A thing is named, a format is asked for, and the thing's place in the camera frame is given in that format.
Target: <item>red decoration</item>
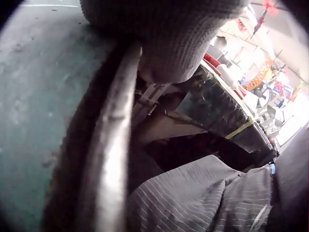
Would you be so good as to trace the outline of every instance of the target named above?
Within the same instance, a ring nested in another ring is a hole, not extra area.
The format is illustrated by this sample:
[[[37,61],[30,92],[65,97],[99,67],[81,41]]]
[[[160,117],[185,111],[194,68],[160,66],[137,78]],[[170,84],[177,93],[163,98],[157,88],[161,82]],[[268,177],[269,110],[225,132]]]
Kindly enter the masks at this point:
[[[241,32],[245,32],[247,29],[245,28],[245,26],[243,25],[243,23],[241,22],[240,19],[235,19],[235,21],[237,22],[238,24],[238,29],[241,31]]]
[[[220,64],[219,61],[215,60],[211,55],[205,54],[204,59],[211,63],[215,68]]]
[[[278,13],[278,9],[272,3],[272,0],[263,0],[263,6],[271,16],[275,16]]]

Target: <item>red object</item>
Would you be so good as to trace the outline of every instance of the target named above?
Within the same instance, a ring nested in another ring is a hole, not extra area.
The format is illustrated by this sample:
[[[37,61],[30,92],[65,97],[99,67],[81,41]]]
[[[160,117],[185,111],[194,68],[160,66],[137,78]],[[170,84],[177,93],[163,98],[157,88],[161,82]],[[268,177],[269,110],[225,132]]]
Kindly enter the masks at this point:
[[[220,64],[219,61],[215,60],[212,56],[210,56],[207,53],[204,55],[204,59],[207,60],[209,63],[211,63],[215,68],[218,67],[218,65]]]
[[[235,21],[237,22],[238,24],[238,29],[241,31],[241,32],[245,32],[247,29],[245,28],[245,26],[243,25],[243,23],[241,22],[240,19],[235,19]]]
[[[263,6],[267,10],[267,13],[271,16],[275,16],[278,13],[278,9],[271,0],[263,0]]]
[[[238,86],[239,91],[241,92],[241,94],[245,97],[247,95],[246,91],[243,89],[243,87]]]

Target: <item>hanging ornament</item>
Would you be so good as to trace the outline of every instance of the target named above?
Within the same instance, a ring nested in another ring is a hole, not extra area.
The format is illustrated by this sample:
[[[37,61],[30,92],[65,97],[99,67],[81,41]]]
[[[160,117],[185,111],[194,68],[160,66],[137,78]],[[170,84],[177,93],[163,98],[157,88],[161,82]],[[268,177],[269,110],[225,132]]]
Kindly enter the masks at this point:
[[[235,19],[235,21],[237,22],[238,24],[238,29],[241,31],[241,32],[245,32],[247,29],[245,28],[245,25],[242,23],[242,21],[238,18],[238,19]]]
[[[272,3],[272,0],[263,0],[263,6],[267,13],[271,16],[275,16],[278,13],[278,9]]]

